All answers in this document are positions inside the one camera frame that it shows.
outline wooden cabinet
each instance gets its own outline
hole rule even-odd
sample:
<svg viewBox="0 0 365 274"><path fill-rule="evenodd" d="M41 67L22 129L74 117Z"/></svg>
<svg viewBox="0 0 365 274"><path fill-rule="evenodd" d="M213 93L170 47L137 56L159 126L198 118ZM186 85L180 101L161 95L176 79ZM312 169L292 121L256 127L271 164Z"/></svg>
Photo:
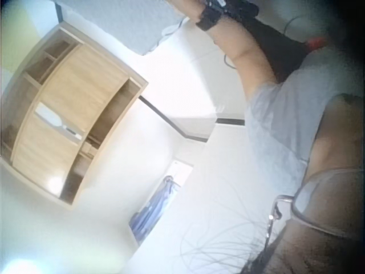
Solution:
<svg viewBox="0 0 365 274"><path fill-rule="evenodd" d="M147 82L62 23L14 74L1 111L2 161L43 196L71 208Z"/></svg>
<svg viewBox="0 0 365 274"><path fill-rule="evenodd" d="M13 167L59 197L78 151L77 143L57 132L37 114L31 114L19 137Z"/></svg>
<svg viewBox="0 0 365 274"><path fill-rule="evenodd" d="M45 85L41 101L86 132L127 80L110 60L80 45Z"/></svg>

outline blue cloth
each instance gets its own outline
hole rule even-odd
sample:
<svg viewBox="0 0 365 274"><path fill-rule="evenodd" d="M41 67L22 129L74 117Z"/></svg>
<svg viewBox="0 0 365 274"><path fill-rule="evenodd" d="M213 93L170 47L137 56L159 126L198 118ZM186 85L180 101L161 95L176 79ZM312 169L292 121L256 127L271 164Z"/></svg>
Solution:
<svg viewBox="0 0 365 274"><path fill-rule="evenodd" d="M180 189L172 180L165 180L163 184L164 187L157 191L142 211L134 214L129 222L138 243L148 236Z"/></svg>

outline black wristwatch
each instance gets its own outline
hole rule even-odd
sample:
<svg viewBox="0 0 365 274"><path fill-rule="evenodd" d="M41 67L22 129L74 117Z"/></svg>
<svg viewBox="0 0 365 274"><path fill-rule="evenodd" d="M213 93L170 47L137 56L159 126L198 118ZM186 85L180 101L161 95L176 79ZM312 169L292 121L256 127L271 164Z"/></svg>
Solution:
<svg viewBox="0 0 365 274"><path fill-rule="evenodd" d="M207 1L200 21L196 25L201 30L207 31L218 23L223 14L224 10L221 7L213 5L212 1Z"/></svg>
<svg viewBox="0 0 365 274"><path fill-rule="evenodd" d="M243 23L244 18L255 18L259 8L247 0L206 0L201 19L196 25L204 31L215 26L222 15Z"/></svg>

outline person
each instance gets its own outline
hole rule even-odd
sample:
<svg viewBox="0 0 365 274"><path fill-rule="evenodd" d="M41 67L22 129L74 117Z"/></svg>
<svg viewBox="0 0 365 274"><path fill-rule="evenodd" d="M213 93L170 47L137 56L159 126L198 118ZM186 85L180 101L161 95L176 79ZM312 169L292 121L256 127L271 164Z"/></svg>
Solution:
<svg viewBox="0 0 365 274"><path fill-rule="evenodd" d="M199 0L168 2L234 63L248 102L250 144L266 180L283 195L307 194L306 218L290 219L241 273L351 273L363 240L362 59L357 64L353 56L359 55L331 45L302 50L300 66L292 64L290 74L278 80L263 50L270 41L254 38L260 36L255 29L267 26L237 22ZM323 225L335 230L319 229Z"/></svg>

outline hand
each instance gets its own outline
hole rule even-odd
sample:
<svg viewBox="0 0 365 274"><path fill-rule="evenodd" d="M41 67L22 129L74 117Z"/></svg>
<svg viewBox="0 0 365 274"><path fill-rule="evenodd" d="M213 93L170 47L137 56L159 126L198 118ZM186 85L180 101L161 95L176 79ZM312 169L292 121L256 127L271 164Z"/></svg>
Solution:
<svg viewBox="0 0 365 274"><path fill-rule="evenodd" d="M205 8L204 0L167 0L167 2L195 22L200 21L200 15Z"/></svg>

